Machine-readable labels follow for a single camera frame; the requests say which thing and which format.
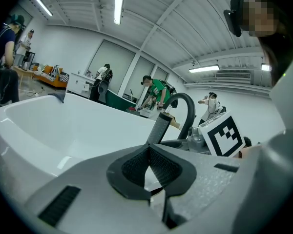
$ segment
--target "person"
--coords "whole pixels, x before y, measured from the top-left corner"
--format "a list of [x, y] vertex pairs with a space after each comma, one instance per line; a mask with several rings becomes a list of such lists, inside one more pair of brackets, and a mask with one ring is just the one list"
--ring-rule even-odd
[[96, 81], [94, 82], [92, 86], [89, 100], [98, 102], [100, 97], [99, 86], [101, 81], [105, 80], [108, 83], [110, 83], [112, 76], [113, 76], [113, 72], [110, 69], [109, 64], [105, 64], [104, 67], [99, 68], [95, 76]]
[[230, 9], [224, 11], [230, 31], [258, 38], [274, 86], [293, 60], [293, 24], [275, 0], [231, 0]]
[[141, 108], [144, 108], [153, 97], [156, 97], [156, 107], [149, 117], [151, 120], [156, 120], [158, 115], [164, 112], [163, 105], [170, 98], [169, 90], [160, 80], [152, 79], [151, 76], [143, 76], [141, 84], [151, 87], [151, 93], [141, 105]]
[[27, 35], [20, 39], [20, 46], [16, 50], [16, 55], [14, 59], [14, 66], [21, 67], [23, 59], [25, 57], [26, 51], [30, 50], [31, 39], [33, 38], [34, 30], [30, 30]]
[[201, 125], [202, 123], [204, 123], [205, 121], [211, 118], [214, 118], [221, 111], [220, 103], [219, 101], [216, 100], [216, 98], [217, 98], [217, 94], [210, 92], [209, 96], [205, 96], [204, 99], [198, 101], [199, 104], [205, 104], [208, 106], [206, 109], [206, 112], [201, 117], [199, 125]]
[[250, 138], [248, 137], [243, 137], [244, 138], [244, 142], [245, 142], [245, 145], [244, 147], [234, 156], [235, 158], [242, 158], [243, 154], [246, 155], [246, 153], [248, 152], [249, 148], [248, 147], [251, 147], [252, 146], [252, 142], [250, 140]]
[[24, 24], [24, 17], [13, 15], [10, 24], [0, 31], [0, 105], [9, 101], [18, 102], [18, 74], [11, 70], [15, 37]]

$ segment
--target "ceiling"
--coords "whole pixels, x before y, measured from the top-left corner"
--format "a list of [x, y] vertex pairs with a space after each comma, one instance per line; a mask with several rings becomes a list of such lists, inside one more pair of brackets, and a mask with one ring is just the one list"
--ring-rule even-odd
[[[121, 25], [114, 24], [114, 0], [42, 0], [54, 14], [37, 10], [49, 25], [108, 34], [148, 53], [193, 88], [239, 90], [267, 95], [269, 72], [257, 38], [229, 32], [223, 11], [230, 0], [125, 0]], [[189, 69], [218, 64], [219, 71]]]

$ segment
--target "white cabinet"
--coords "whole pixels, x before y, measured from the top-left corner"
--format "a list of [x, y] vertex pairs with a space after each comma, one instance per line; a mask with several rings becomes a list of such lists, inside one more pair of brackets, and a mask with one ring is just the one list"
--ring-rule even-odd
[[66, 87], [66, 92], [70, 91], [89, 98], [94, 81], [94, 79], [90, 79], [86, 76], [71, 73]]

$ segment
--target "hand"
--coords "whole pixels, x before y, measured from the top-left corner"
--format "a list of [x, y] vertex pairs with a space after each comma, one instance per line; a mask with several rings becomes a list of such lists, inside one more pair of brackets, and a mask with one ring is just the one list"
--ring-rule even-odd
[[161, 110], [163, 108], [164, 104], [160, 103], [159, 105], [157, 105], [157, 110]]

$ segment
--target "fluorescent light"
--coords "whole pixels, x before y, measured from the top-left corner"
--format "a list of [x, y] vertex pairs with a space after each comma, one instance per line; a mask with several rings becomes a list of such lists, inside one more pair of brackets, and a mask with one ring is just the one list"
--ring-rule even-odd
[[263, 70], [263, 71], [271, 71], [272, 68], [271, 68], [269, 65], [262, 64], [262, 70]]
[[46, 11], [46, 13], [48, 13], [49, 16], [52, 16], [53, 14], [47, 9], [47, 7], [43, 4], [43, 2], [41, 0], [36, 0], [39, 5]]
[[124, 0], [115, 0], [114, 23], [120, 25]]
[[209, 66], [209, 67], [203, 67], [203, 68], [193, 68], [190, 69], [190, 73], [197, 73], [197, 72], [204, 72], [204, 71], [212, 71], [212, 70], [219, 70], [218, 65]]

